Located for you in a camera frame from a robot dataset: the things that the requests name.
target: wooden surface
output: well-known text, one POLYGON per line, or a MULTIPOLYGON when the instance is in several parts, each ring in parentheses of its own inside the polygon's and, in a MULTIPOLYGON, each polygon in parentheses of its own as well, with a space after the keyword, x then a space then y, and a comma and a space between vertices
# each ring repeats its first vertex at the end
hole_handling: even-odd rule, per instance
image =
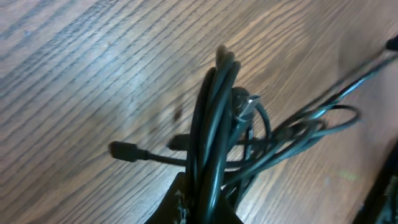
MULTIPOLYGON (((2 0, 1 223, 144 223, 179 167, 115 161, 186 132, 215 49, 273 126, 398 33, 396 0, 2 0)), ((362 122, 262 173, 245 223, 350 223, 398 133, 398 65, 349 96, 362 122)), ((331 113, 331 124, 350 114, 331 113)))

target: black cable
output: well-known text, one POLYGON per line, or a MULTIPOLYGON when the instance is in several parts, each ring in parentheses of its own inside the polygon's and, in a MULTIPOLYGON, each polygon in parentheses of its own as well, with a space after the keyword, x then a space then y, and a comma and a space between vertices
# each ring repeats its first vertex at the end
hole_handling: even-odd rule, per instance
POLYGON ((216 53, 216 67, 209 69, 198 94, 190 134, 175 138, 183 141, 181 144, 169 143, 170 148, 187 151, 186 161, 154 155, 125 142, 113 142, 109 148, 113 157, 125 161, 150 159, 185 166, 190 218, 196 223, 211 223, 220 194, 236 209, 260 172, 307 150, 324 136, 354 125, 360 119, 359 110, 338 103, 397 58, 398 55, 393 55, 383 60, 321 103, 350 76, 337 81, 271 131, 264 107, 244 88, 233 88, 240 63, 234 60, 233 53, 221 46, 216 53), (254 109, 260 114, 266 132, 260 139, 252 135, 254 109), (353 112, 353 117, 328 127, 321 117, 329 110, 348 110, 353 112), (227 154, 236 145, 244 146, 243 159, 227 161, 227 154), (237 170, 225 171, 226 168, 237 170))

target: wood grain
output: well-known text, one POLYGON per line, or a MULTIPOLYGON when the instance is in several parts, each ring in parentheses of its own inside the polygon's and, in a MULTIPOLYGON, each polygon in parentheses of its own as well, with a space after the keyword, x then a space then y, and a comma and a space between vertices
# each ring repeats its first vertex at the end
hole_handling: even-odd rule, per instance
MULTIPOLYGON (((236 53, 236 85, 261 95, 275 126, 396 35, 397 8, 3 0, 1 223, 144 223, 182 169, 115 161, 106 145, 184 157, 164 145, 189 129, 218 45, 236 53)), ((361 123, 263 172, 238 210, 244 222, 350 223, 397 137, 397 74, 392 65, 345 100, 363 110, 361 123)))

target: cable plug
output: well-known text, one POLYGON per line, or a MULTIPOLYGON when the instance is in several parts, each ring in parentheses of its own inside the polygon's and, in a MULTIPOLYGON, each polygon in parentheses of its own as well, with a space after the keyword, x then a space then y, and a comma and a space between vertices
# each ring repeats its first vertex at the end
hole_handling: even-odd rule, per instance
POLYGON ((167 147, 173 151, 189 150, 189 134, 178 134, 169 140, 167 147))
POLYGON ((387 41, 386 49, 398 51, 398 35, 387 41))
POLYGON ((136 144, 114 141, 111 142, 108 147, 109 152, 115 159, 128 162, 149 159, 149 152, 147 150, 139 149, 136 144))

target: coiled cable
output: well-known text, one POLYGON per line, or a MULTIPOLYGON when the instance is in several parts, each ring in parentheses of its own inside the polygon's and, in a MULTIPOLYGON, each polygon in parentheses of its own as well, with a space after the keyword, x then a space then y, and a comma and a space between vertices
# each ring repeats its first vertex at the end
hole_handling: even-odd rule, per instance
POLYGON ((220 194, 236 209, 260 172, 307 150, 324 136, 354 125, 361 117, 359 110, 338 103, 365 80, 375 76, 397 59, 396 54, 384 59, 322 102, 322 99, 349 77, 338 80, 272 130, 266 110, 256 101, 256 97, 251 96, 244 88, 233 88, 240 63, 234 59, 232 52, 221 46, 216 52, 216 67, 207 71, 200 88, 190 134, 176 136, 171 141, 185 145, 179 146, 180 149, 177 150, 186 150, 187 160, 153 155, 124 142, 111 143, 112 156, 132 162, 137 159, 151 159, 185 166, 191 218, 196 223, 211 223, 220 194), (265 135, 262 138, 253 136, 254 110, 259 113, 264 125, 265 135), (353 117, 342 124, 329 127, 322 116, 330 110, 351 111, 353 117), (244 146, 243 159, 227 161, 229 151, 236 145, 244 146))

